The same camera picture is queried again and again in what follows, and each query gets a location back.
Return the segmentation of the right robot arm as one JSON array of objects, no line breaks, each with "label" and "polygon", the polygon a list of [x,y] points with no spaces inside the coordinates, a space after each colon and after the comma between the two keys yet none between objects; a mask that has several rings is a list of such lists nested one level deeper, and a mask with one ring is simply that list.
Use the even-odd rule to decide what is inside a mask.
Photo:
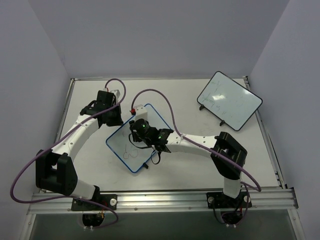
[{"label": "right robot arm", "polygon": [[223,203],[232,207],[240,201],[241,168],[248,152],[229,133],[222,131],[215,136],[178,134],[173,129],[152,127],[142,118],[129,121],[129,129],[134,142],[143,142],[159,155],[187,153],[210,158],[224,177]]}]

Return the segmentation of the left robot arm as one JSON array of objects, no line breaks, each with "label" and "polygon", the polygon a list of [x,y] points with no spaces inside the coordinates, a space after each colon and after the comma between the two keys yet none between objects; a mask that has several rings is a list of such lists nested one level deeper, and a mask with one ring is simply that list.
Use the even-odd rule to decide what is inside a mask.
[{"label": "left robot arm", "polygon": [[99,90],[95,100],[91,101],[79,113],[70,135],[42,154],[35,161],[35,184],[42,190],[64,196],[83,199],[90,210],[100,206],[100,188],[79,179],[74,160],[89,139],[102,125],[117,127],[123,124],[121,107],[116,105],[120,97],[119,90]]}]

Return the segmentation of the blue framed whiteboard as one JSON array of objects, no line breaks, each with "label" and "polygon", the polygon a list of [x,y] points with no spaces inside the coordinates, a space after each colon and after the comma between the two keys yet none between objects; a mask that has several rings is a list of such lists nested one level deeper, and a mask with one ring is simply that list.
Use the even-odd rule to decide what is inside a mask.
[{"label": "blue framed whiteboard", "polygon": [[[152,104],[147,103],[144,107],[147,111],[147,119],[152,127],[157,129],[169,129],[171,127]],[[147,165],[155,152],[151,148],[144,149],[146,145],[143,142],[133,141],[132,136],[130,136],[129,122],[134,119],[134,116],[129,117],[122,126],[106,139],[105,143],[130,172],[137,173]]]}]

